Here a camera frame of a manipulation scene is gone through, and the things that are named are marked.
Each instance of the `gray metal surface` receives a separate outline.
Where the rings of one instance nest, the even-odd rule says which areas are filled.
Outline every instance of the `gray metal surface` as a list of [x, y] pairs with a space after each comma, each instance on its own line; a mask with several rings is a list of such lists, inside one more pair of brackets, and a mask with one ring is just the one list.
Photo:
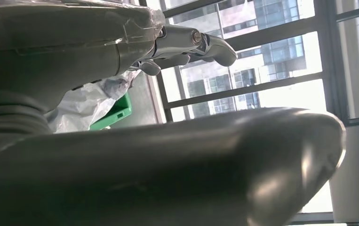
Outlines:
[[150, 88], [147, 84], [147, 76], [148, 75], [144, 73], [140, 73], [133, 80], [132, 88], [128, 90], [132, 103], [132, 114], [111, 125], [110, 127], [112, 129], [144, 126], [157, 123], [156, 112], [150, 95]]
[[334, 116], [290, 108], [21, 136], [0, 151], [0, 225], [280, 226], [344, 154]]
[[359, 126], [347, 128], [347, 154], [330, 180], [335, 222], [359, 222]]

